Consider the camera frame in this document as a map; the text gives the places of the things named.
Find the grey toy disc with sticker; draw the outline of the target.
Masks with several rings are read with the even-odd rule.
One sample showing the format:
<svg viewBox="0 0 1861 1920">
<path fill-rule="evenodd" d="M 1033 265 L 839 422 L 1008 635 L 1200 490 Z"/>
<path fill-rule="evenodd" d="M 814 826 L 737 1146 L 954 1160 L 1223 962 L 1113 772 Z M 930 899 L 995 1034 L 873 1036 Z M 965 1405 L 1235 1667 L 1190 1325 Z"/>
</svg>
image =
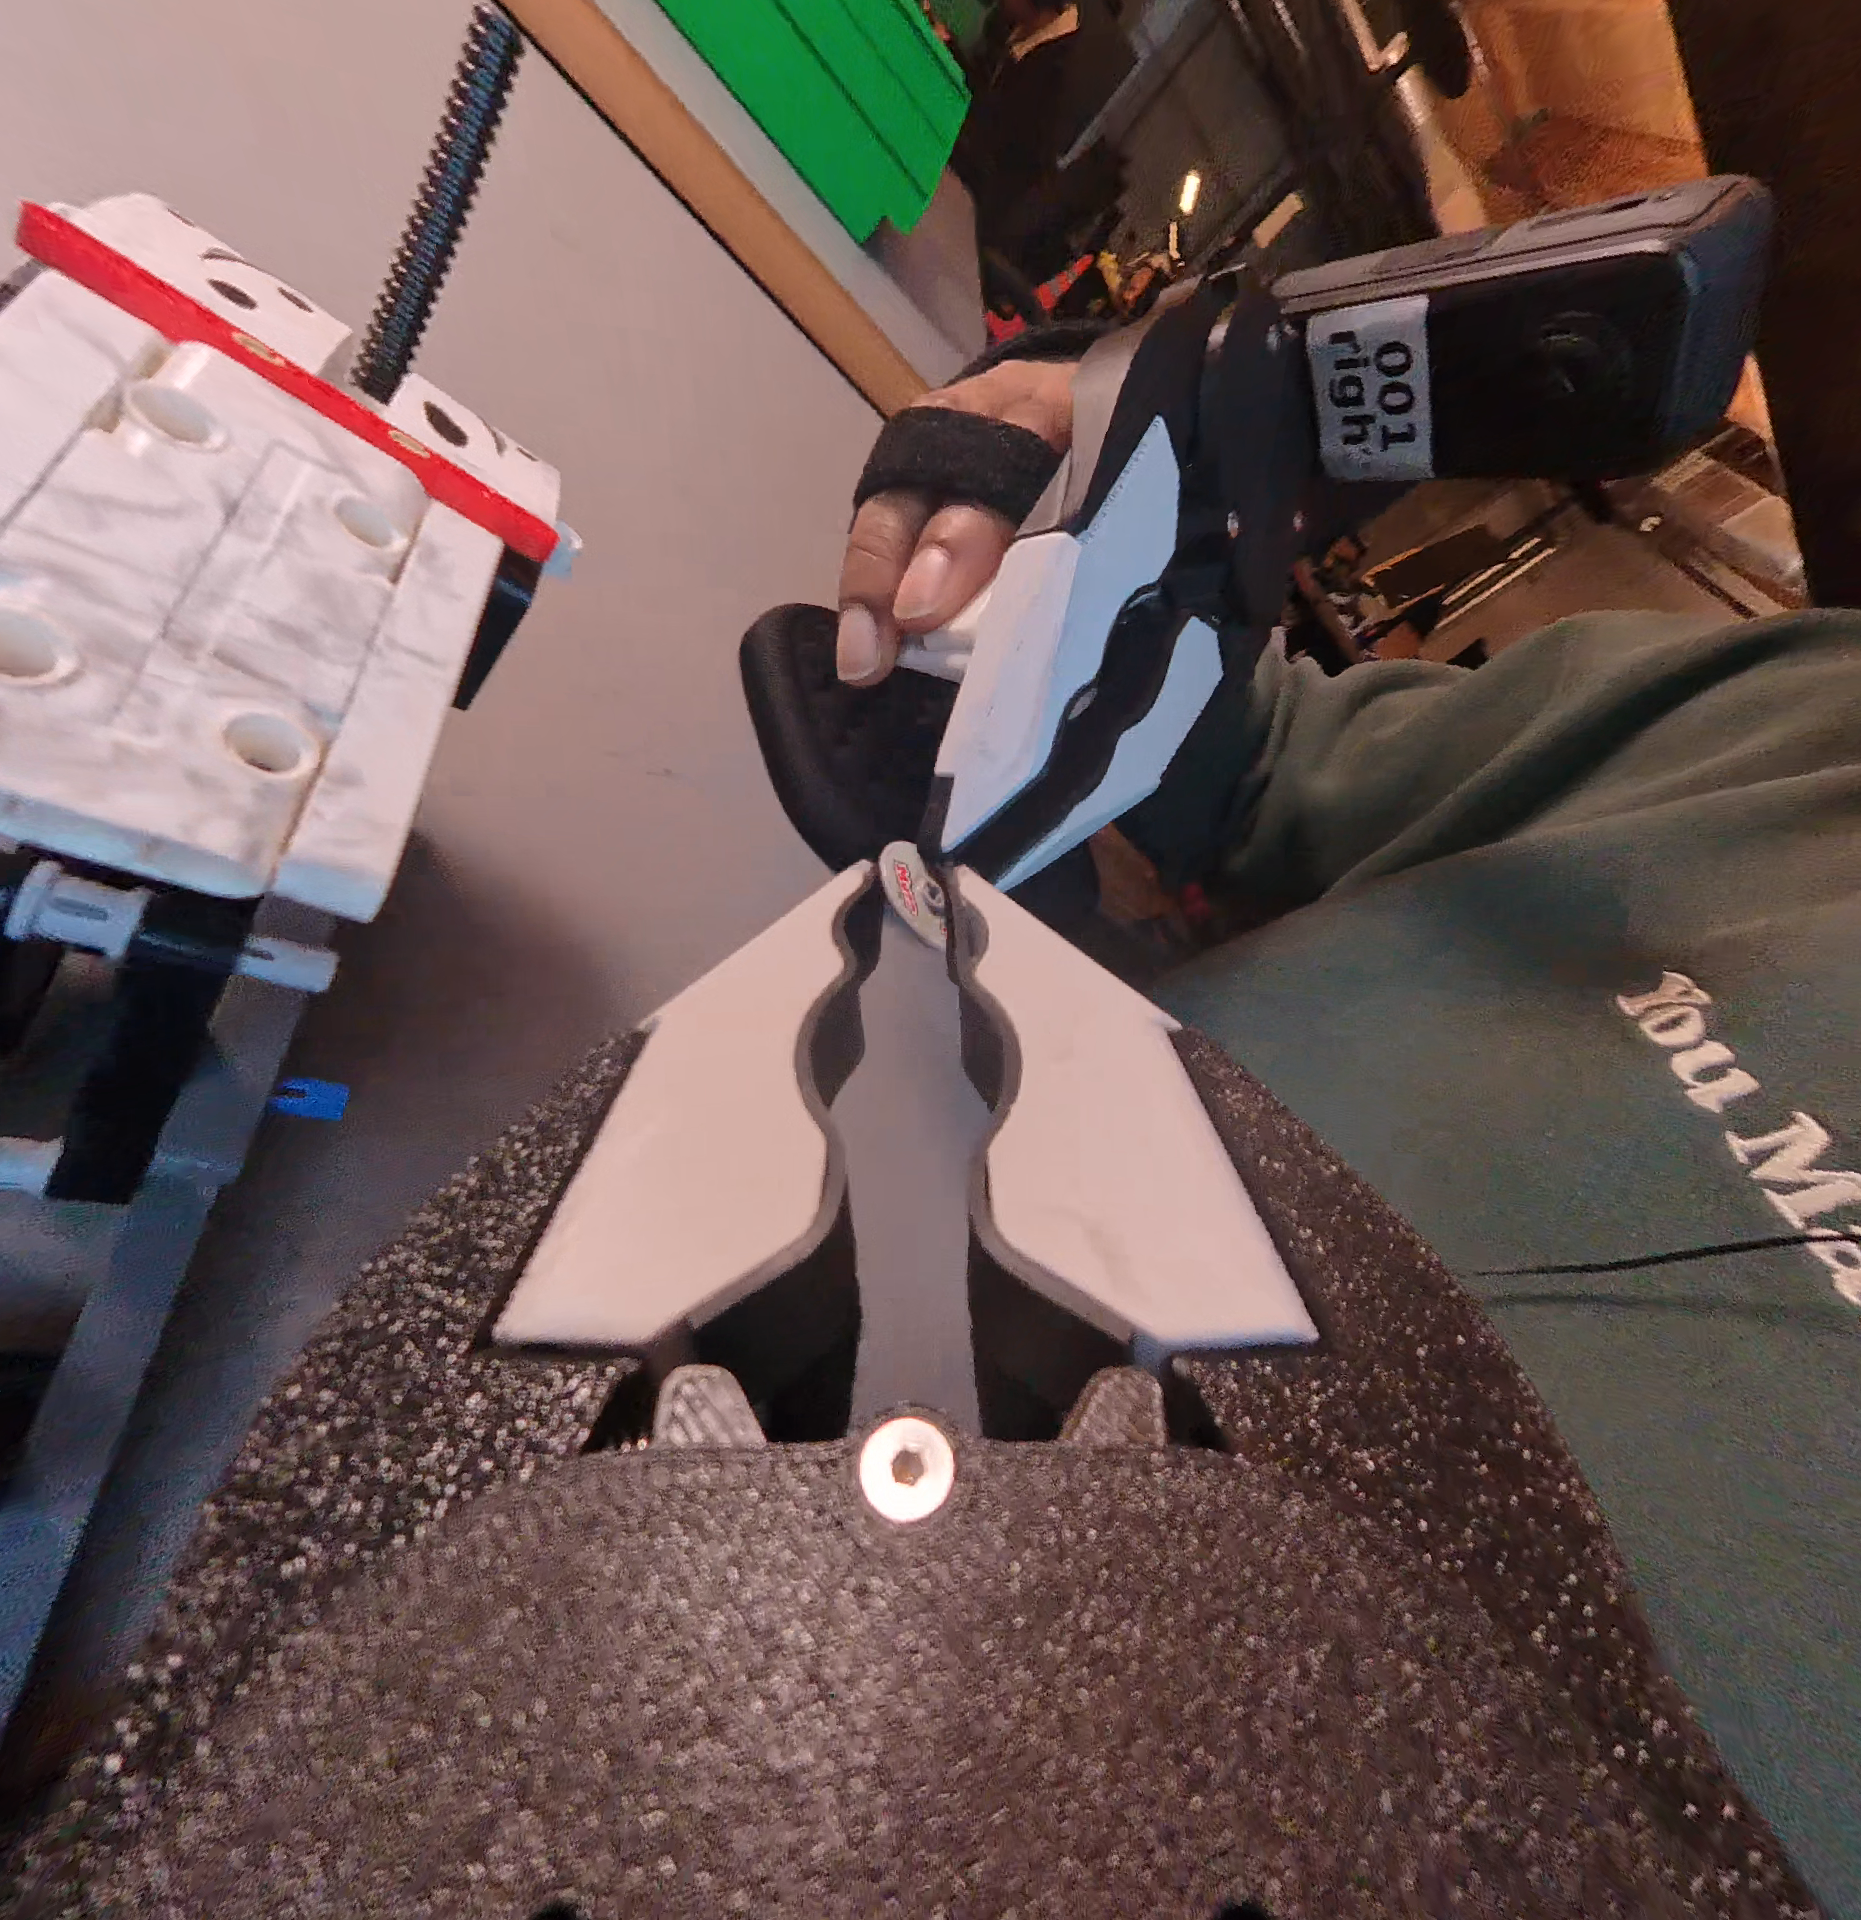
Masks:
<svg viewBox="0 0 1861 1920">
<path fill-rule="evenodd" d="M 947 887 L 934 862 L 907 837 L 895 837 L 876 860 L 876 878 L 895 920 L 923 946 L 947 953 Z"/>
</svg>

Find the toy truck chassis model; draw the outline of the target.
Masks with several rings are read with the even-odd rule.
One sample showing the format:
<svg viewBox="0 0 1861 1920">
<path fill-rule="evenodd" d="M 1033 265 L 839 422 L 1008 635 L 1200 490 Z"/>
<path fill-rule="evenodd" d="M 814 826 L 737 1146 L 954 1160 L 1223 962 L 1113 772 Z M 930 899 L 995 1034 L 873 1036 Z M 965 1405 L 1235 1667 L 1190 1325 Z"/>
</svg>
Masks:
<svg viewBox="0 0 1861 1920">
<path fill-rule="evenodd" d="M 0 1792 L 88 1692 L 83 1536 L 335 929 L 581 552 L 558 470 L 149 193 L 0 291 Z"/>
</svg>

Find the person's green sweatshirt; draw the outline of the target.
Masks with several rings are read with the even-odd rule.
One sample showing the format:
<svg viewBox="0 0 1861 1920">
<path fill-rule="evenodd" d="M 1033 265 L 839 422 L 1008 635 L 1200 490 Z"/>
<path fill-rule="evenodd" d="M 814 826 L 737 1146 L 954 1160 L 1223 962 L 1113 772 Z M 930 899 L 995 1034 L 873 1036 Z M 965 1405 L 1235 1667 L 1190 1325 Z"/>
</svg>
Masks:
<svg viewBox="0 0 1861 1920">
<path fill-rule="evenodd" d="M 1700 1721 L 1861 1918 L 1861 982 L 1713 951 L 1163 996 L 1491 1308 Z"/>
</svg>

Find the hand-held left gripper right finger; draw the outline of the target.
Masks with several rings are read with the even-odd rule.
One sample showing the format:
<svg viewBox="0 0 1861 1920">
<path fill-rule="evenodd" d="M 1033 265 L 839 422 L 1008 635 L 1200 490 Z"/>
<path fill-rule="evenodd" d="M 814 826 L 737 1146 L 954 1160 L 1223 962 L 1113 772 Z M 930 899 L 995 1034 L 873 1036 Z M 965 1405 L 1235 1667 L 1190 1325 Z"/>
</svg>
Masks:
<svg viewBox="0 0 1861 1920">
<path fill-rule="evenodd" d="M 991 1261 L 1138 1362 L 1319 1327 L 1179 1054 L 1182 1021 L 982 874 L 947 874 Z"/>
</svg>

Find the black toy spring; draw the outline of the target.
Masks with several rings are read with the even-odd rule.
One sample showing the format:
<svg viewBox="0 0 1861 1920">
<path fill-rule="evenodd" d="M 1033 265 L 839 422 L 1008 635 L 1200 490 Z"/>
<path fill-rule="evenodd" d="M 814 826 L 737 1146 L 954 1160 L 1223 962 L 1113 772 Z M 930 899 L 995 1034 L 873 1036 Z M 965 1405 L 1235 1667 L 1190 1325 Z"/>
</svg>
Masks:
<svg viewBox="0 0 1861 1920">
<path fill-rule="evenodd" d="M 390 403 L 416 367 L 484 188 L 522 58 L 524 37 L 513 11 L 478 4 L 412 213 L 354 359 L 349 382 L 372 403 Z"/>
</svg>

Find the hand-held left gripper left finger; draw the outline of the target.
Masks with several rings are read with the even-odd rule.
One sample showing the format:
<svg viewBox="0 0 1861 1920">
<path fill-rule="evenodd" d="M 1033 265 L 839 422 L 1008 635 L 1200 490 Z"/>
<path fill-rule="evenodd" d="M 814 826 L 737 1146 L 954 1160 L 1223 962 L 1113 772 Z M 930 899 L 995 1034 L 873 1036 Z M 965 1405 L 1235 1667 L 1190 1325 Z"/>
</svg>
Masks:
<svg viewBox="0 0 1861 1920">
<path fill-rule="evenodd" d="M 629 1073 L 493 1320 L 513 1349 L 654 1355 L 797 1268 L 846 1192 L 879 882 L 847 868 L 639 1025 Z"/>
</svg>

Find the green storage bin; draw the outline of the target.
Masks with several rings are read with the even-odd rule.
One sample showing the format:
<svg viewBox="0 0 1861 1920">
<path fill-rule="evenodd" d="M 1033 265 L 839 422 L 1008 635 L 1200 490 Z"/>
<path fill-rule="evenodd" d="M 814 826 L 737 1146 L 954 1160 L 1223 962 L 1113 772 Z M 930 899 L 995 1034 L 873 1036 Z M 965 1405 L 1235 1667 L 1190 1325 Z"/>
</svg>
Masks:
<svg viewBox="0 0 1861 1920">
<path fill-rule="evenodd" d="M 970 113 L 923 4 L 662 4 L 852 240 L 914 229 Z"/>
</svg>

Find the person's right hand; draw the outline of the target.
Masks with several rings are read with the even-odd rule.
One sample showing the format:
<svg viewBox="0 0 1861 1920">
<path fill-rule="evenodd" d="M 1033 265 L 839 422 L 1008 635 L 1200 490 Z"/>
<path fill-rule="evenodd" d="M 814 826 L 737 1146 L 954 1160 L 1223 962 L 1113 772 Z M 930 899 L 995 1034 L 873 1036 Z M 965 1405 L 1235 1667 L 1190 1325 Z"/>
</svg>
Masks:
<svg viewBox="0 0 1861 1920">
<path fill-rule="evenodd" d="M 1008 359 L 899 411 L 879 434 L 839 571 L 839 680 L 876 685 L 900 642 L 986 586 L 1073 442 L 1075 360 Z"/>
</svg>

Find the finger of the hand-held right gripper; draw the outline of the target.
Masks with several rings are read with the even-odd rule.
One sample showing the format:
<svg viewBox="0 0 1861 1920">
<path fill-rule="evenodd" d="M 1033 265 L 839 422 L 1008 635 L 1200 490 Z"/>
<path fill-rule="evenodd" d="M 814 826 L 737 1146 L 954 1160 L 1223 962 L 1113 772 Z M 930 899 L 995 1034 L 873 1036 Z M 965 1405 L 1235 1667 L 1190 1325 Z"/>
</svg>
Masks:
<svg viewBox="0 0 1861 1920">
<path fill-rule="evenodd" d="M 931 858 L 1015 858 L 1094 789 L 1185 622 L 1166 586 L 1179 524 L 1177 440 L 1150 416 L 1073 519 L 1015 535 L 954 622 L 970 647 L 925 808 Z"/>
<path fill-rule="evenodd" d="M 1223 677 L 1215 628 L 1198 618 L 1185 619 L 1153 704 L 1120 730 L 1109 764 L 1100 768 L 1094 789 L 1068 803 L 1060 826 L 1045 829 L 1033 848 L 1013 858 L 1001 873 L 1001 887 L 1011 893 L 1033 882 L 1083 848 L 1094 831 L 1148 800 L 1198 730 Z"/>
</svg>

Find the grey table with wooden edge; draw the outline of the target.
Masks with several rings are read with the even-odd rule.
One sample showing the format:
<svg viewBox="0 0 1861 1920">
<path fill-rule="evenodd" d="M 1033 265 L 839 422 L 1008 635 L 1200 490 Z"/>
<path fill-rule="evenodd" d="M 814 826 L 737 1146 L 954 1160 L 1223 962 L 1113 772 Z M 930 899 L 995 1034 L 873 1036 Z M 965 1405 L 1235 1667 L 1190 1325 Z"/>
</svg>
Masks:
<svg viewBox="0 0 1861 1920">
<path fill-rule="evenodd" d="M 506 4 L 519 30 L 879 414 L 986 344 L 973 213 L 858 244 L 659 4 Z"/>
</svg>

